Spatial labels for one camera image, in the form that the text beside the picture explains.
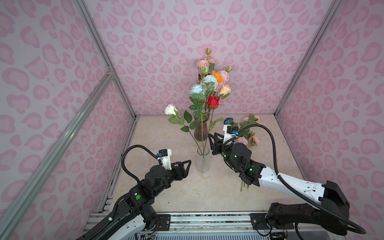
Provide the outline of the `tall clear ribbed glass vase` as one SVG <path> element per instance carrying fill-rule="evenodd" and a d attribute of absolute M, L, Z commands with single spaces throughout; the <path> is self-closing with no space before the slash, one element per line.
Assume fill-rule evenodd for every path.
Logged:
<path fill-rule="evenodd" d="M 199 147 L 197 149 L 197 153 L 199 155 L 198 159 L 196 160 L 197 171 L 200 173 L 208 172 L 211 167 L 209 149 L 208 148 L 203 149 L 203 147 Z"/>

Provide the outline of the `pink ribbed glass vase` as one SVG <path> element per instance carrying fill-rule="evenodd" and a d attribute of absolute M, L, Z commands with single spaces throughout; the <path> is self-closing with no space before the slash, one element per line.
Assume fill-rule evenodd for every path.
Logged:
<path fill-rule="evenodd" d="M 199 142 L 204 142 L 208 138 L 208 118 L 206 118 L 203 122 L 198 122 L 196 128 L 194 129 L 194 137 Z"/>

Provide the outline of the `large pink rose spray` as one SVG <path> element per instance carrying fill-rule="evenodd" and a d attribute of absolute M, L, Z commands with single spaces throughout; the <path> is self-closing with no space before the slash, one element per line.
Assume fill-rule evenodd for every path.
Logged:
<path fill-rule="evenodd" d="M 261 120 L 259 116 L 250 114 L 248 117 L 243 118 L 242 122 L 240 123 L 240 130 L 252 124 L 259 124 L 260 121 Z M 251 137 L 255 136 L 255 133 L 251 131 L 251 129 L 247 129 L 241 132 L 239 136 L 249 140 Z"/>

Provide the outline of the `red rose stem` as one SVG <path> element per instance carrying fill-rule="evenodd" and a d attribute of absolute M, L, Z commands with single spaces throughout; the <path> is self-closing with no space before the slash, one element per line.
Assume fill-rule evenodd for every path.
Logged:
<path fill-rule="evenodd" d="M 219 107 L 221 98 L 216 93 L 204 93 L 202 96 L 200 109 L 201 122 L 206 118 L 211 122 L 213 120 L 213 112 Z"/>

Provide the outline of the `light blue flower spray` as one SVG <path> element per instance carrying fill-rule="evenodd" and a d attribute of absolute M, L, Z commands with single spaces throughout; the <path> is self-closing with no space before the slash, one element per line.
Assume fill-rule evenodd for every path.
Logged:
<path fill-rule="evenodd" d="M 199 83 L 195 84 L 191 88 L 190 92 L 190 100 L 192 105 L 190 106 L 190 110 L 192 110 L 192 115 L 194 119 L 200 117 L 200 109 L 201 109 L 201 100 L 203 98 L 202 94 L 204 93 L 216 93 L 216 89 L 219 85 L 216 78 L 211 75 L 213 72 L 214 64 L 211 64 L 209 68 L 204 68 L 201 70 L 201 73 L 198 75 Z"/>

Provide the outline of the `peach rose stem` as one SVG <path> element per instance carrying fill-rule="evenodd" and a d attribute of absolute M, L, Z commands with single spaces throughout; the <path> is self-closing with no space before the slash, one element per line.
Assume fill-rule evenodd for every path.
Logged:
<path fill-rule="evenodd" d="M 219 91 L 219 94 L 220 94 L 220 98 L 223 100 L 225 98 L 227 98 L 230 93 L 231 93 L 231 88 L 228 86 L 228 85 L 224 85 L 220 91 Z"/>

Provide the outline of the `white rose spray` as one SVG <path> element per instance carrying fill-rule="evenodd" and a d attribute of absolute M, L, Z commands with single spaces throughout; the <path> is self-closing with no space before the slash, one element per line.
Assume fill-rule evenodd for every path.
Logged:
<path fill-rule="evenodd" d="M 164 112 L 167 116 L 169 116 L 169 123 L 173 125 L 179 125 L 180 130 L 182 132 L 190 134 L 194 142 L 197 144 L 198 150 L 200 150 L 200 153 L 202 154 L 205 150 L 205 147 L 203 144 L 198 143 L 197 138 L 192 133 L 192 131 L 197 128 L 198 122 L 201 117 L 197 117 L 196 119 L 194 119 L 192 114 L 190 114 L 187 110 L 185 110 L 184 113 L 179 113 L 178 109 L 173 104 L 167 105 Z"/>

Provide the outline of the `orange flower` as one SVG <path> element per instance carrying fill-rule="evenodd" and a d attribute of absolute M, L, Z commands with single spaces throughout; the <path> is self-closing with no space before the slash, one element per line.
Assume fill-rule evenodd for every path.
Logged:
<path fill-rule="evenodd" d="M 222 76 L 220 74 L 218 74 L 217 72 L 212 72 L 211 75 L 216 78 L 218 83 L 221 83 L 223 81 Z"/>

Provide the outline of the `pink peony flower spray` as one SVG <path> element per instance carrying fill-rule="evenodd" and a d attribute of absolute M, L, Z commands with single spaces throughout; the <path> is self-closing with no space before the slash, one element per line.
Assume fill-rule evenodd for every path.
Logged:
<path fill-rule="evenodd" d="M 230 66 L 227 66 L 225 70 L 218 71 L 218 74 L 222 78 L 222 81 L 219 83 L 220 87 L 226 85 L 229 82 L 230 80 L 229 72 L 231 70 L 232 68 Z"/>

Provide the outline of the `pink rose bud spray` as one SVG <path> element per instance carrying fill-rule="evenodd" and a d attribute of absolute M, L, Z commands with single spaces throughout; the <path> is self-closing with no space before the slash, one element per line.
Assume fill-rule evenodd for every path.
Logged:
<path fill-rule="evenodd" d="M 201 60 L 198 60 L 196 66 L 198 69 L 203 70 L 204 68 L 209 68 L 211 64 L 215 64 L 215 60 L 211 56 L 212 50 L 206 49 L 206 56 Z"/>

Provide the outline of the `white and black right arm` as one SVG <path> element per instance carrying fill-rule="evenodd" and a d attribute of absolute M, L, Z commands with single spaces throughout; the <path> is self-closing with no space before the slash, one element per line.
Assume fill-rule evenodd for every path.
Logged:
<path fill-rule="evenodd" d="M 266 215 L 270 225 L 314 224 L 335 235 L 347 235 L 350 203 L 338 184 L 331 181 L 313 183 L 277 174 L 270 167 L 253 161 L 252 152 L 245 145 L 225 146 L 224 138 L 217 133 L 209 135 L 212 154 L 221 155 L 246 185 L 273 189 L 303 201 L 293 205 L 272 203 Z"/>

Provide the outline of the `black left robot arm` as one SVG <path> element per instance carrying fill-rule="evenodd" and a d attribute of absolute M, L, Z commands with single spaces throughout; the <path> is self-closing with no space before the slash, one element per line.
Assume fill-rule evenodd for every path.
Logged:
<path fill-rule="evenodd" d="M 126 240 L 142 230 L 156 229 L 158 214 L 152 207 L 157 197 L 174 181 L 185 179 L 192 161 L 176 162 L 167 170 L 161 165 L 153 166 L 145 178 L 128 193 L 121 196 L 112 211 L 79 240 Z"/>

